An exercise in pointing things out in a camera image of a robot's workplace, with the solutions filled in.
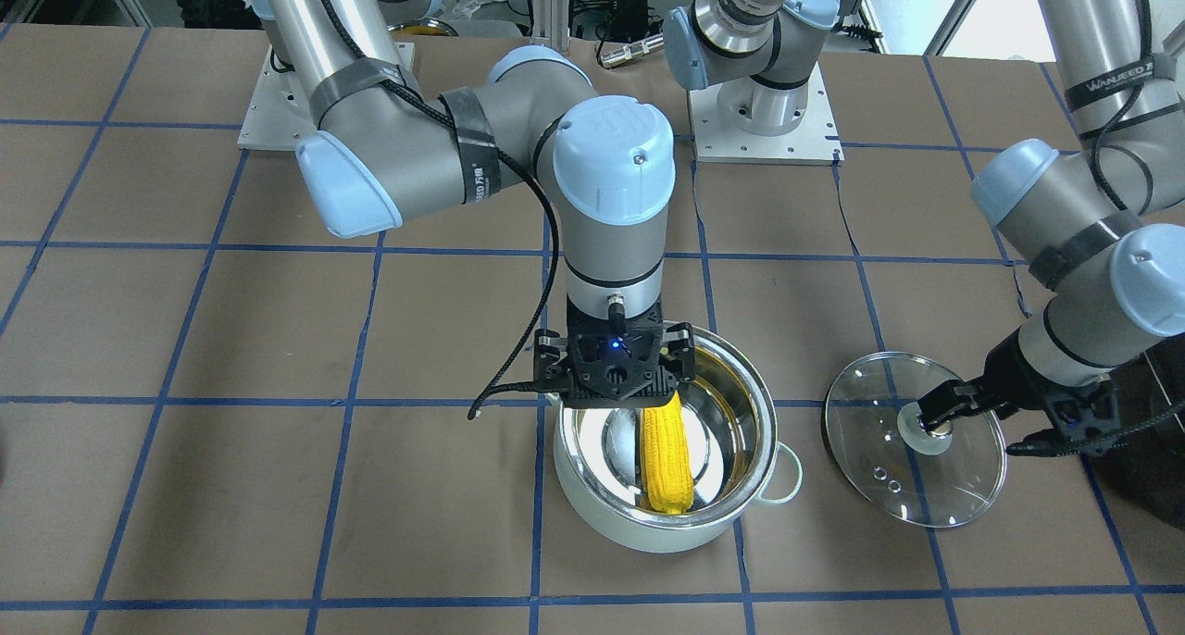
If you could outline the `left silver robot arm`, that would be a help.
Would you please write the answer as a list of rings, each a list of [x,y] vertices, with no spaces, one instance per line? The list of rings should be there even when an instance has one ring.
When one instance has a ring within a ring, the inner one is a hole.
[[[1181,204],[1176,63],[1153,40],[1149,0],[1038,1],[1082,150],[1026,139],[971,195],[1053,299],[980,377],[940,383],[901,412],[902,440],[924,454],[948,448],[952,421],[987,412],[1048,416],[1013,456],[1104,454],[1162,421],[1121,421],[1109,374],[1181,335],[1181,226],[1144,222]],[[719,86],[739,129],[780,136],[837,19],[838,0],[694,0],[662,23],[670,73],[688,91]]]

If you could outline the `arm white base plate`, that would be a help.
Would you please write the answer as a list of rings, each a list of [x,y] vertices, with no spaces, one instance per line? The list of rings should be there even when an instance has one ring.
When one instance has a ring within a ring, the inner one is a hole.
[[[832,166],[845,159],[820,66],[803,86],[729,81],[690,91],[687,107],[699,162]]]
[[[292,153],[318,133],[320,120],[337,96],[329,81],[308,94],[299,73],[282,71],[274,49],[268,49],[237,143],[243,150]]]

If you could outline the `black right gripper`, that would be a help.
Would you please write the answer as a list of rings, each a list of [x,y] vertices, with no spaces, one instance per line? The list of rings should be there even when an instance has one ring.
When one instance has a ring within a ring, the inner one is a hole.
[[[549,329],[533,336],[533,385],[566,408],[656,408],[694,379],[694,326],[664,321],[660,304],[607,319],[568,304],[566,323],[566,336]]]

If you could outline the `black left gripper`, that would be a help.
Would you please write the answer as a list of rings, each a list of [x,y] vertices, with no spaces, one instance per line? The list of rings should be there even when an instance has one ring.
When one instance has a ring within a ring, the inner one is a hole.
[[[1042,411],[1051,426],[1011,442],[1007,454],[1107,454],[1121,445],[1117,386],[1109,378],[1093,378],[1066,386],[1033,368],[1023,355],[1019,332],[997,344],[986,357],[981,376],[991,406],[979,405],[975,381],[947,380],[921,396],[922,429],[939,432],[954,419],[994,413],[1001,421],[1019,410]]]

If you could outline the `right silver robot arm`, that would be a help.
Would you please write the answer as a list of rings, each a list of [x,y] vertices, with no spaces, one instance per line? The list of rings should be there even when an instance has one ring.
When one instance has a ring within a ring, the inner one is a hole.
[[[690,323],[661,290],[674,137],[654,105],[597,94],[552,49],[513,49],[482,86],[424,100],[377,0],[251,0],[313,124],[295,155],[324,225],[348,239],[529,184],[549,225],[550,271],[566,265],[566,334],[538,331],[533,377],[499,368],[470,404],[502,392],[571,408],[660,408],[694,379]]]

